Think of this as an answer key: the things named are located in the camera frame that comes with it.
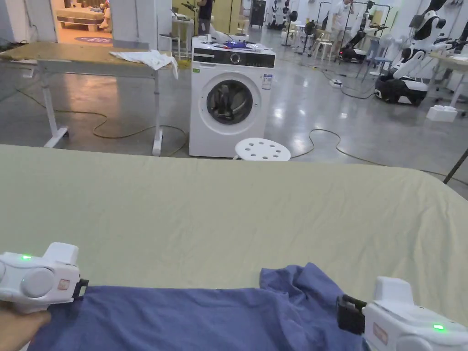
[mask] blue cloth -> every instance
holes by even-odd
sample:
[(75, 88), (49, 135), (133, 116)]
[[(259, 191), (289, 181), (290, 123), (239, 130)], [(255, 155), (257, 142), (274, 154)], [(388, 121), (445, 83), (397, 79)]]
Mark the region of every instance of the blue cloth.
[(340, 288), (319, 268), (262, 269), (259, 289), (90, 286), (53, 305), (29, 351), (360, 350), (338, 328)]

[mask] washing machine control panel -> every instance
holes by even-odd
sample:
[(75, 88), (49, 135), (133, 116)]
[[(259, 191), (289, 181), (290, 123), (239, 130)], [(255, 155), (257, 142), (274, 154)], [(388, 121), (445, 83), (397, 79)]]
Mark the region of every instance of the washing machine control panel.
[(275, 55), (232, 50), (193, 49), (193, 60), (223, 65), (274, 68)]

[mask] washing machine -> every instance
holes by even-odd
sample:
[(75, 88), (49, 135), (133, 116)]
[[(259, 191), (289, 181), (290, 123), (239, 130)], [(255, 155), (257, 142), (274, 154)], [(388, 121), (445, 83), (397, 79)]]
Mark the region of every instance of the washing machine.
[(192, 39), (189, 154), (234, 157), (239, 141), (263, 138), (275, 53), (259, 44), (226, 49), (204, 40)]

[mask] round stool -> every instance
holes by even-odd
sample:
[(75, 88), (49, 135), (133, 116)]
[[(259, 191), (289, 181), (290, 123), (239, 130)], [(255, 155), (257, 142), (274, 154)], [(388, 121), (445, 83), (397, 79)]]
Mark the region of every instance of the round stool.
[(236, 156), (233, 160), (246, 161), (289, 161), (291, 153), (277, 142), (262, 139), (248, 138), (239, 141), (235, 146)]

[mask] washing machine knob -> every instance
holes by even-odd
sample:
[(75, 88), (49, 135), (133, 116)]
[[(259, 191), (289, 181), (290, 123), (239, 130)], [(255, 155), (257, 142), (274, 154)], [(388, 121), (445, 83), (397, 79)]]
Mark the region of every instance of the washing machine knob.
[(238, 64), (240, 61), (241, 61), (241, 57), (240, 57), (240, 55), (239, 55), (238, 53), (233, 53), (233, 54), (231, 55), (231, 62), (232, 62), (233, 64), (236, 65), (236, 64)]
[(35, 268), (24, 275), (21, 290), (28, 297), (46, 295), (54, 284), (54, 273), (47, 268)]

